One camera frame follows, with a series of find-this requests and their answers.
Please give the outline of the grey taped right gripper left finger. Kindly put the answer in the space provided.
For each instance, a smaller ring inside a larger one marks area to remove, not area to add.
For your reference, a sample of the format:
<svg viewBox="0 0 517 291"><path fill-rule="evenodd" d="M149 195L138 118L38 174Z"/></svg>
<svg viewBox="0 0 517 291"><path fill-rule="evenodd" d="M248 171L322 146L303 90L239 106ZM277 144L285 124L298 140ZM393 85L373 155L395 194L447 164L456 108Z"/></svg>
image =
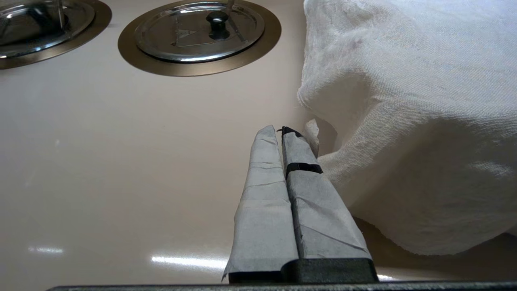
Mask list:
<svg viewBox="0 0 517 291"><path fill-rule="evenodd" d="M279 145L268 125L257 132L251 147L223 277L229 283L282 282L282 268L298 258Z"/></svg>

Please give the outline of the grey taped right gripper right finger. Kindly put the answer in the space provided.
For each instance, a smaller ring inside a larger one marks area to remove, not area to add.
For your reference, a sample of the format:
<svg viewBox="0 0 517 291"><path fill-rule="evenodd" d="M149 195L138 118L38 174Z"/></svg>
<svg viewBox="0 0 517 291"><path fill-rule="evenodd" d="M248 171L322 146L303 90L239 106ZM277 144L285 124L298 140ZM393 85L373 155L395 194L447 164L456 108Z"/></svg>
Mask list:
<svg viewBox="0 0 517 291"><path fill-rule="evenodd" d="M302 134L283 127L282 150L298 258L290 283L377 283L366 240Z"/></svg>

